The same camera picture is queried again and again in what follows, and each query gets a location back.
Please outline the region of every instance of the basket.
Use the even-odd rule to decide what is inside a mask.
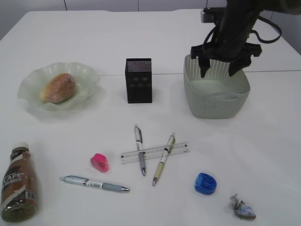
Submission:
[[[188,104],[193,115],[199,118],[231,118],[244,105],[250,84],[243,70],[230,77],[229,63],[211,59],[210,65],[201,78],[198,59],[185,57],[184,86]]]

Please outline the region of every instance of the pink pencil sharpener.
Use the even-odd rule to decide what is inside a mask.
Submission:
[[[92,159],[90,159],[92,166],[101,171],[106,172],[109,170],[109,163],[107,158],[102,154],[95,154]]]

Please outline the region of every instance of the robotic arm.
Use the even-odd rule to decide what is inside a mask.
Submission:
[[[201,76],[204,78],[210,68],[210,60],[229,62],[229,75],[251,64],[251,56],[258,57],[262,52],[259,44],[247,43],[250,33],[255,33],[262,43],[273,43],[274,40],[262,40],[252,30],[257,19],[260,19],[279,30],[271,21],[259,16],[263,10],[301,14],[301,0],[227,0],[226,8],[205,8],[204,22],[213,22],[215,28],[208,34],[203,45],[191,47],[191,58],[198,57]]]

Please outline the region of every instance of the blue-gray pen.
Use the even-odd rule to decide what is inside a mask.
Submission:
[[[70,184],[83,185],[83,186],[87,186],[87,187],[94,187],[94,188],[99,188],[99,189],[114,191],[114,192],[129,192],[130,191],[130,189],[120,186],[120,185],[95,182],[95,181],[89,180],[88,178],[81,178],[81,177],[77,177],[77,176],[66,176],[66,177],[60,178],[60,180],[63,182],[66,182],[66,183],[70,183]]]
[[[143,176],[145,176],[146,167],[145,167],[144,154],[142,152],[142,133],[137,125],[135,125],[134,131],[135,131],[135,137],[136,137],[137,150],[139,151],[138,158],[139,158],[139,163],[140,163],[140,169],[141,169]]]

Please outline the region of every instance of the candy wrapper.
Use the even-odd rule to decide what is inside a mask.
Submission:
[[[242,219],[255,219],[256,215],[250,206],[237,198],[237,194],[230,197],[235,214]]]

